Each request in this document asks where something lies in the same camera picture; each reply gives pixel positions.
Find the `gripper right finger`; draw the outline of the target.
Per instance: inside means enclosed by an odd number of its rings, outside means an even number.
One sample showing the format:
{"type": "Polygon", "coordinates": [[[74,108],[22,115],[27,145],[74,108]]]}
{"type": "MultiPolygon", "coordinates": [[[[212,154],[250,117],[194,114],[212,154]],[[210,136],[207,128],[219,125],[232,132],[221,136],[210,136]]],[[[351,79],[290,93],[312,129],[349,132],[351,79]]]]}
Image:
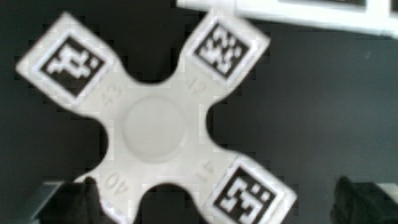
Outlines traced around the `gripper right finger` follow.
{"type": "Polygon", "coordinates": [[[335,190],[333,224],[398,224],[398,184],[342,177],[335,190]]]}

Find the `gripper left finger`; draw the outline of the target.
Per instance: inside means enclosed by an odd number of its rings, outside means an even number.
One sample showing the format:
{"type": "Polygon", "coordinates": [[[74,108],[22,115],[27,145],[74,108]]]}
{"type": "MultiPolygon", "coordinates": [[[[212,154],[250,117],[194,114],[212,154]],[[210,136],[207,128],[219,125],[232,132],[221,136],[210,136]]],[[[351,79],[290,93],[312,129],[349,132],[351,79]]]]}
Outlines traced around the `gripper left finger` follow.
{"type": "Polygon", "coordinates": [[[22,224],[104,224],[95,179],[47,181],[29,199],[20,219],[22,224]]]}

